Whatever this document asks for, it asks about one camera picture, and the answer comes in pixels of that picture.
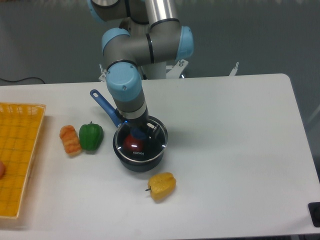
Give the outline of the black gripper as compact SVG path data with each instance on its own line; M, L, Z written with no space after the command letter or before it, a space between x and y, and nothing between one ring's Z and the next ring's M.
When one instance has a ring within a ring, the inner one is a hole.
M114 110L114 114L117 118L117 123L126 124L130 128L131 135L146 135L148 140L156 140L160 134L160 124L156 120L149 120L149 112L146 108L143 112L119 112L118 108Z

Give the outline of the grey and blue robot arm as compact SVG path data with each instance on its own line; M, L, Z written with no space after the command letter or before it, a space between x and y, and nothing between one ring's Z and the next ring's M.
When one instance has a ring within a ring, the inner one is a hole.
M115 115L129 125L134 138L143 140L149 113L138 68L190 57L192 31L181 25L173 0L89 0L87 5L100 21L123 19L147 27L142 33L134 33L132 26L112 28L101 39Z

